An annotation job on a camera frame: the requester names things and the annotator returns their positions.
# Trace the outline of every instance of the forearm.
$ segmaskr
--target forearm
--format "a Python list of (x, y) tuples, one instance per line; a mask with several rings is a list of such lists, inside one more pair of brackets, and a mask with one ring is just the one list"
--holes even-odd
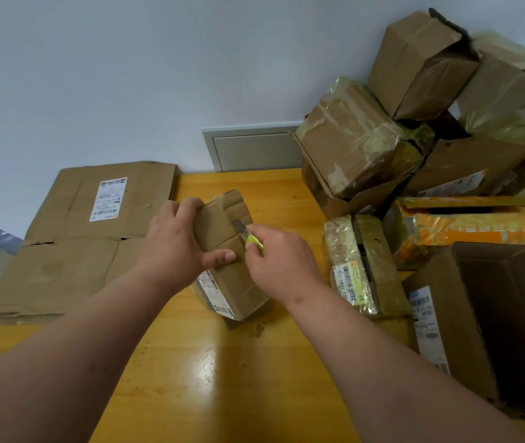
[(363, 441), (525, 441), (507, 417), (385, 334), (328, 286), (286, 305)]
[(137, 343), (173, 293), (130, 272), (2, 354), (0, 441), (88, 439)]

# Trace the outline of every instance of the table surface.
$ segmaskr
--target table surface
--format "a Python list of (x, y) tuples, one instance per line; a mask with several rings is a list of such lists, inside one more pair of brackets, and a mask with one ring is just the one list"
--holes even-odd
[[(181, 175), (176, 199), (197, 196), (207, 202), (234, 188), (255, 222), (296, 231), (310, 243), (327, 282), (329, 266), (320, 243), (326, 219), (300, 170)], [(410, 320), (378, 324), (406, 345), (413, 341)], [(40, 328), (0, 326), (0, 353)], [(349, 442), (359, 437), (328, 372), (282, 306), (275, 304), (228, 331), (188, 288), (166, 305), (141, 340), (92, 441)]]

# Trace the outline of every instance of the person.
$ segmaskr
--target person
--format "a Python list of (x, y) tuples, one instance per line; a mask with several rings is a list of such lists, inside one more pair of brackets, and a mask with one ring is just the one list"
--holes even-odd
[[(135, 267), (82, 307), (0, 355), (0, 441), (90, 439), (160, 310), (230, 250), (204, 253), (197, 198), (164, 203)], [(253, 280), (285, 305), (329, 371), (364, 442), (525, 442), (488, 403), (392, 339), (321, 280), (303, 238), (264, 225), (246, 249)]]

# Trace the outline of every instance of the person's left hand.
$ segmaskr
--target person's left hand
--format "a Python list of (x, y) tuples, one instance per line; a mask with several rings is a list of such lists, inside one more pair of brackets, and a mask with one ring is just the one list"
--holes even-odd
[(236, 259), (231, 250), (201, 251), (193, 234), (193, 219), (203, 201), (168, 200), (155, 215), (137, 258), (134, 272), (172, 295), (189, 286), (206, 269)]

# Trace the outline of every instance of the orange and yellow package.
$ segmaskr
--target orange and yellow package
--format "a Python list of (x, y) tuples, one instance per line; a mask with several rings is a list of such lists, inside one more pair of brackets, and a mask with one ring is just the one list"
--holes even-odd
[(455, 242), (525, 245), (525, 198), (400, 197), (384, 232), (398, 269), (419, 269)]

